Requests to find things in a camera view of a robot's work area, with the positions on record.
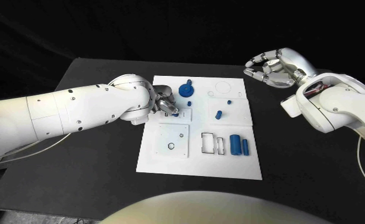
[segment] blue object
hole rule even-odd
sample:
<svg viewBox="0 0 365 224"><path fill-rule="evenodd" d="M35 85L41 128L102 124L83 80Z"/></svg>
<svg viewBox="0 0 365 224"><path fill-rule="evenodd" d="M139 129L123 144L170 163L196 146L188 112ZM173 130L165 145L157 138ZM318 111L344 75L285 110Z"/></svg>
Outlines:
<svg viewBox="0 0 365 224"><path fill-rule="evenodd" d="M240 137L239 137L239 135L232 134L229 136L229 141L230 141L230 154L240 155L242 150L240 150Z"/></svg>
<svg viewBox="0 0 365 224"><path fill-rule="evenodd" d="M178 94L180 96L183 96L184 98L190 97L193 94L193 87L191 87L191 80L188 79L186 84L183 84L178 87Z"/></svg>
<svg viewBox="0 0 365 224"><path fill-rule="evenodd" d="M220 119L220 116L222 116L222 111L217 111L217 112L216 112L216 115L214 115L214 118L219 120L219 119Z"/></svg>
<svg viewBox="0 0 365 224"><path fill-rule="evenodd" d="M243 145L243 155L249 155L246 139L242 140L242 145Z"/></svg>

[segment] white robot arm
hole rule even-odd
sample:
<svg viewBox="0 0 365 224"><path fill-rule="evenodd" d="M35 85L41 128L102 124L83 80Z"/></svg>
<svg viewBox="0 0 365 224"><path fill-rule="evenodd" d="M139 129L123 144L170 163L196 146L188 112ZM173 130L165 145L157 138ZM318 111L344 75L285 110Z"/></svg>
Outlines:
<svg viewBox="0 0 365 224"><path fill-rule="evenodd" d="M151 86L126 74L96 84L0 101L0 156L50 137L111 123L116 118L138 125L148 113L178 113L171 88Z"/></svg>
<svg viewBox="0 0 365 224"><path fill-rule="evenodd" d="M249 67L265 61L262 72ZM310 125L327 133L341 126L365 138L365 85L343 74L318 74L305 58L289 48L255 56L243 73L276 88L297 84L297 93L281 101L291 117L302 114Z"/></svg>

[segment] circular cutout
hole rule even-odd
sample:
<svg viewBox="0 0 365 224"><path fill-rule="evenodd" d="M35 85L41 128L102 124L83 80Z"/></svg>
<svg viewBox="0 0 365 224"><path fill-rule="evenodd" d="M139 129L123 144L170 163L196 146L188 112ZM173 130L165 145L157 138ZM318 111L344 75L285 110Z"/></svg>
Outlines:
<svg viewBox="0 0 365 224"><path fill-rule="evenodd" d="M230 85L226 82L219 82L214 85L214 89L220 94L226 94L230 91Z"/></svg>

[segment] white board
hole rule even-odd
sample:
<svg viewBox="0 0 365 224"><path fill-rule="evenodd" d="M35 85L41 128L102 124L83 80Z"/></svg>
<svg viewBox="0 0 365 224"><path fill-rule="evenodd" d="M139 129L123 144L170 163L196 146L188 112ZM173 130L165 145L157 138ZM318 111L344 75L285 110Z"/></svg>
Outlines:
<svg viewBox="0 0 365 224"><path fill-rule="evenodd" d="M194 92L191 97L184 98L178 95L178 86L186 83L187 79L191 80ZM154 76L152 85L168 85L171 87L175 106L180 109L190 109L190 122L177 118L167 118L175 122L162 121L164 118L160 117L158 113L149 114L148 122L144 125L135 171L262 180L243 80L213 77ZM210 107L214 102L223 105L226 99L232 100L226 115L239 116L240 120L235 124L229 124L222 119L224 115L223 106L220 108L220 124L211 118L211 111L209 112L209 104ZM237 115L235 111L240 111L243 116ZM161 124L188 125L187 158L174 158L155 154L155 133ZM201 133L213 134L214 154L201 153ZM229 135L232 134L237 134L240 140L246 139L249 156L230 155ZM224 155L217 155L216 138L222 138Z"/></svg>

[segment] table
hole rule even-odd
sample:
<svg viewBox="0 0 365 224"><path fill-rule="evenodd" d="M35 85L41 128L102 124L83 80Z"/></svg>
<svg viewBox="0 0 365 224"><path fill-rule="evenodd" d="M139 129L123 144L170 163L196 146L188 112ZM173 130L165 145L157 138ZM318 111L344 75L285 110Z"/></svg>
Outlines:
<svg viewBox="0 0 365 224"><path fill-rule="evenodd" d="M302 116L289 118L279 101L295 89L259 84L242 69L240 65L77 58L57 90L108 83L126 73L149 82L154 75L242 77L262 181L136 173L144 126L116 120L73 133L51 149L10 164L0 179L0 209L98 220L155 195L209 190L278 202L334 223L357 223L365 208L365 178L356 162L354 132L340 128L323 134ZM46 140L37 149L59 138Z"/></svg>

